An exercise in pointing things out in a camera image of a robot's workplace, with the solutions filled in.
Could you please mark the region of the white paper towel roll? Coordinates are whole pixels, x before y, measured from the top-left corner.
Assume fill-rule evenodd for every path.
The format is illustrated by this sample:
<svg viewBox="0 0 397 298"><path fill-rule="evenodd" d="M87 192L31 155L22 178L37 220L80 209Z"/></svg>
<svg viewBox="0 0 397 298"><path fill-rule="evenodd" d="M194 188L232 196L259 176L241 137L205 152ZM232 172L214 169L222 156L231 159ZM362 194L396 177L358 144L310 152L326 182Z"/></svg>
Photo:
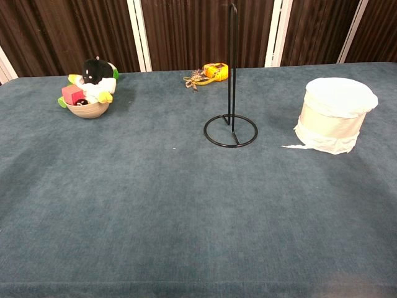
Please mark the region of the white paper towel roll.
<svg viewBox="0 0 397 298"><path fill-rule="evenodd" d="M316 78L306 85L294 127L301 144L285 148L349 153L365 116L377 105L378 97L366 84L348 78Z"/></svg>

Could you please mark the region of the blue table cloth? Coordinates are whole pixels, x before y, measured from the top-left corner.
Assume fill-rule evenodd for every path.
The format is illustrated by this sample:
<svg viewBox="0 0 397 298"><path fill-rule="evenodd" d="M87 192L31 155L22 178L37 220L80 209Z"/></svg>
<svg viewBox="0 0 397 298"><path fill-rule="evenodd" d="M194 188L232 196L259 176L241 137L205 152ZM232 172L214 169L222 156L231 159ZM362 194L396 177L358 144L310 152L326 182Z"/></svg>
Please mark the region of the blue table cloth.
<svg viewBox="0 0 397 298"><path fill-rule="evenodd" d="M397 63L240 69L242 148L206 121L227 83L123 73L82 119L64 76L0 86L0 298L397 298ZM378 106L348 154L293 150L307 82Z"/></svg>

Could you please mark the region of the yellow tape measure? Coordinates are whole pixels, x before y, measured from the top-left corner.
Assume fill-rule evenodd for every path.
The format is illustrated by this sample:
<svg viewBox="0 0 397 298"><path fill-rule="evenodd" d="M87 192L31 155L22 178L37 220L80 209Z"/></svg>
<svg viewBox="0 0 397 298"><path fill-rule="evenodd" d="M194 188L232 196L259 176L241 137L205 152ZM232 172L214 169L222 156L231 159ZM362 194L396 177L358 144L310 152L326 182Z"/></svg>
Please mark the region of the yellow tape measure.
<svg viewBox="0 0 397 298"><path fill-rule="evenodd" d="M224 81L228 79L229 68L225 63L208 63L203 66L203 73L209 79Z"/></svg>

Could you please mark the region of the beige ceramic bowl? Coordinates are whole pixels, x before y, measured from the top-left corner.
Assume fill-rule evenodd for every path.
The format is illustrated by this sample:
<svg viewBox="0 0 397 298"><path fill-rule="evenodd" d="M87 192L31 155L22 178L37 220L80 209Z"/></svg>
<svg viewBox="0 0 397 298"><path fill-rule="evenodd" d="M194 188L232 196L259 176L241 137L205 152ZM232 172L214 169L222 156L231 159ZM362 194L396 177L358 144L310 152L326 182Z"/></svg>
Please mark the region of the beige ceramic bowl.
<svg viewBox="0 0 397 298"><path fill-rule="evenodd" d="M66 107L76 116L84 119L95 119L100 117L109 107L109 103L93 103L83 106L74 106L66 104Z"/></svg>

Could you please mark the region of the dark brown curtain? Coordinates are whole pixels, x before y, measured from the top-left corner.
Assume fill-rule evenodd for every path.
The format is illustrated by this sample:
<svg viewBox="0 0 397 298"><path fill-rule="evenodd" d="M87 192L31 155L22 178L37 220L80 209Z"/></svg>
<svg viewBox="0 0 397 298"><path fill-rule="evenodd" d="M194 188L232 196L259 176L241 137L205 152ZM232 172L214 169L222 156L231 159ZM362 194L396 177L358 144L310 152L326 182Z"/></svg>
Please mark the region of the dark brown curtain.
<svg viewBox="0 0 397 298"><path fill-rule="evenodd" d="M238 9L238 66L262 67L275 0L140 0L151 67L192 70L228 54ZM280 64L335 63L360 0L292 0ZM0 0L0 47L20 77L79 73L89 58L140 70L127 0ZM346 62L397 62L397 0L368 0Z"/></svg>

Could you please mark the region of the black white plush toy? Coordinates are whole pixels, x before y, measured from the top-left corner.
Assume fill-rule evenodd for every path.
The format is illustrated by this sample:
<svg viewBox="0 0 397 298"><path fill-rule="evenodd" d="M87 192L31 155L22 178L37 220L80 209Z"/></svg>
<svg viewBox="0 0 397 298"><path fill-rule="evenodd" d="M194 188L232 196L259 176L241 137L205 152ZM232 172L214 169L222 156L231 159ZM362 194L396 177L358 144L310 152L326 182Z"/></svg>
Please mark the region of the black white plush toy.
<svg viewBox="0 0 397 298"><path fill-rule="evenodd" d="M68 75L69 85L74 84L82 89L89 104L112 103L117 80L117 68L98 56L84 62L81 74ZM63 96L58 99L58 104L66 108Z"/></svg>

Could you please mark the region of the red cube block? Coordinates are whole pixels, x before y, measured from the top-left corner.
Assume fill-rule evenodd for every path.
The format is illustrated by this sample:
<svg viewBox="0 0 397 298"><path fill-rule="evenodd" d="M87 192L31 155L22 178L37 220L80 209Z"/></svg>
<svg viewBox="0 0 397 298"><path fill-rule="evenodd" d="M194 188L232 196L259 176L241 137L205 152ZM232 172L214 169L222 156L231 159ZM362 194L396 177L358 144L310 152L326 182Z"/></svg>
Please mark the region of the red cube block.
<svg viewBox="0 0 397 298"><path fill-rule="evenodd" d="M80 99L85 99L84 91L74 84L65 86L61 90L65 103L69 105L76 105Z"/></svg>

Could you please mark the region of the white partition frame post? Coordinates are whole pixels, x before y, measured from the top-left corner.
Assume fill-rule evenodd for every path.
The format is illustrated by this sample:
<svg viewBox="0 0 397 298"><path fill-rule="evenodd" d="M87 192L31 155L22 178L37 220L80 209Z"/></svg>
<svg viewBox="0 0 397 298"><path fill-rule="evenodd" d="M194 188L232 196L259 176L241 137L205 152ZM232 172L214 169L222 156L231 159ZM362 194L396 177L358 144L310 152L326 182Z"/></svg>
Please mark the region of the white partition frame post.
<svg viewBox="0 0 397 298"><path fill-rule="evenodd" d="M341 48L341 52L337 59L337 64L345 63L346 57L349 53L350 47L356 35L357 29L359 28L360 21L364 15L366 7L368 5L369 0L359 0L357 5L354 17L352 19L352 23L349 27L348 33L346 35L344 44Z"/></svg>
<svg viewBox="0 0 397 298"><path fill-rule="evenodd" d="M18 75L12 67L4 50L0 46L0 83L5 84L13 79L17 79Z"/></svg>
<svg viewBox="0 0 397 298"><path fill-rule="evenodd" d="M141 0L127 0L136 54L141 72L151 72L151 57Z"/></svg>
<svg viewBox="0 0 397 298"><path fill-rule="evenodd" d="M274 0L264 67L281 65L293 0Z"/></svg>

